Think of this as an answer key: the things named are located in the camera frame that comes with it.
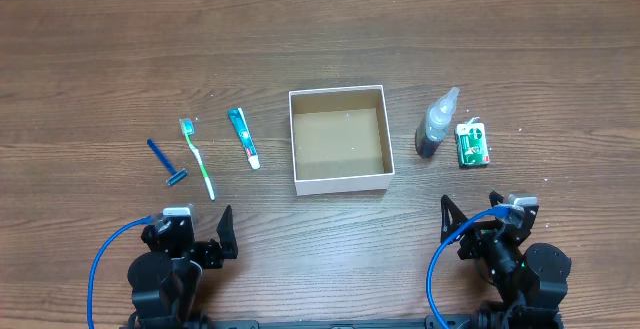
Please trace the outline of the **blue disposable razor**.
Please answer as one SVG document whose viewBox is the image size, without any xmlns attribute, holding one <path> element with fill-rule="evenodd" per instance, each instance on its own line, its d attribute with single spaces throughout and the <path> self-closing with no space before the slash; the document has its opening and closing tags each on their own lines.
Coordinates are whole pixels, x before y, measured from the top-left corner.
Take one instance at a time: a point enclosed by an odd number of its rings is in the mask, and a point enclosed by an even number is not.
<svg viewBox="0 0 640 329">
<path fill-rule="evenodd" d="M 151 138 L 147 140 L 147 145 L 156 155 L 156 157 L 161 162 L 161 164 L 169 172 L 170 176 L 166 180 L 166 183 L 168 186 L 176 185 L 188 175 L 188 172 L 185 169 L 177 170 L 173 166 L 171 161 L 168 159 L 168 157 L 160 150 L 160 148 L 156 145 L 156 143 Z"/>
</svg>

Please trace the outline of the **green white soap packet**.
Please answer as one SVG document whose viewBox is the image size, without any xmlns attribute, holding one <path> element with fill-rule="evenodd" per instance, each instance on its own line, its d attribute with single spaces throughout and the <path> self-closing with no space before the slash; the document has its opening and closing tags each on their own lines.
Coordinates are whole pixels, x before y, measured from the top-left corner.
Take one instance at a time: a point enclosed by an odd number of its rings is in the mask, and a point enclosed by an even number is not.
<svg viewBox="0 0 640 329">
<path fill-rule="evenodd" d="M 460 168 L 484 167 L 490 163 L 486 129 L 479 117 L 457 124 L 455 139 Z"/>
</svg>

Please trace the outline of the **clear dark liquid bottle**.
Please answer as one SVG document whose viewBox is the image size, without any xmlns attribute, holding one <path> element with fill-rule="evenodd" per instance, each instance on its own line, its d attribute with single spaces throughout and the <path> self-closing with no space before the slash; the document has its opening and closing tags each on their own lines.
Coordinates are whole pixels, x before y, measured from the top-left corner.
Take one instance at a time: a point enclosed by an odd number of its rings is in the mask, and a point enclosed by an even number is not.
<svg viewBox="0 0 640 329">
<path fill-rule="evenodd" d="M 422 158 L 432 157 L 447 137 L 457 106 L 458 87 L 432 103 L 415 132 L 415 149 Z"/>
</svg>

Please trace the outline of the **green white toothbrush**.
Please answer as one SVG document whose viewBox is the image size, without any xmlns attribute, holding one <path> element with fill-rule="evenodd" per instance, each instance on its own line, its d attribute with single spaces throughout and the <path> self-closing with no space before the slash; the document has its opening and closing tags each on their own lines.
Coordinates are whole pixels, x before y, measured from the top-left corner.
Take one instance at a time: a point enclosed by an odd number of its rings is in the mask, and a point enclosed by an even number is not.
<svg viewBox="0 0 640 329">
<path fill-rule="evenodd" d="M 201 153 L 199 151 L 199 149 L 193 144 L 192 140 L 191 140 L 191 136 L 195 133 L 195 127 L 193 125 L 193 122 L 190 118 L 183 118 L 179 120 L 180 123 L 180 128 L 181 128 L 181 132 L 183 134 L 183 136 L 185 137 L 186 143 L 190 149 L 190 151 L 192 152 L 192 154 L 194 155 L 198 166 L 200 168 L 204 183 L 205 183 L 205 187 L 209 196 L 209 199 L 211 201 L 214 201 L 216 199 L 216 195 L 215 195 L 215 191 L 214 191 L 214 187 L 213 187 L 213 182 L 211 181 L 211 178 L 209 177 L 209 174 L 206 170 L 206 167 L 204 165 L 204 162 L 202 160 L 202 156 Z"/>
</svg>

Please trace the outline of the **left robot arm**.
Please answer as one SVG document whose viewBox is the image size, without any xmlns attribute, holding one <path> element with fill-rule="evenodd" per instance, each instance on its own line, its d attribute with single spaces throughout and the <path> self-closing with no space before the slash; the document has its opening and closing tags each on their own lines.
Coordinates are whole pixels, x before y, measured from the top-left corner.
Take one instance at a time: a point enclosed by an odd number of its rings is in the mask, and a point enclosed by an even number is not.
<svg viewBox="0 0 640 329">
<path fill-rule="evenodd" d="M 149 251 L 130 265 L 127 279 L 132 287 L 134 313 L 130 328 L 210 328 L 209 318 L 193 311 L 203 272 L 220 269 L 238 256 L 230 206 L 217 225 L 217 239 L 197 241 L 194 207 L 165 208 L 153 217 L 141 240 Z"/>
</svg>

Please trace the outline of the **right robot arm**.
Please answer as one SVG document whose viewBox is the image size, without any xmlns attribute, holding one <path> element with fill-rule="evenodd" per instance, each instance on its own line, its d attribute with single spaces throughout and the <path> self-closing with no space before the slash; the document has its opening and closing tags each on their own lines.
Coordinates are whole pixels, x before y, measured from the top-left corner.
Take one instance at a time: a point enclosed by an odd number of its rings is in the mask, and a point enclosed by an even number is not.
<svg viewBox="0 0 640 329">
<path fill-rule="evenodd" d="M 497 291 L 499 302 L 484 302 L 472 314 L 437 315 L 442 328 L 561 328 L 559 305 L 568 292 L 571 259 L 548 243 L 534 243 L 522 252 L 539 210 L 533 194 L 489 194 L 493 209 L 507 205 L 509 214 L 490 221 L 471 220 L 451 198 L 441 198 L 441 243 L 460 245 L 462 260 L 482 261 L 483 277 Z"/>
</svg>

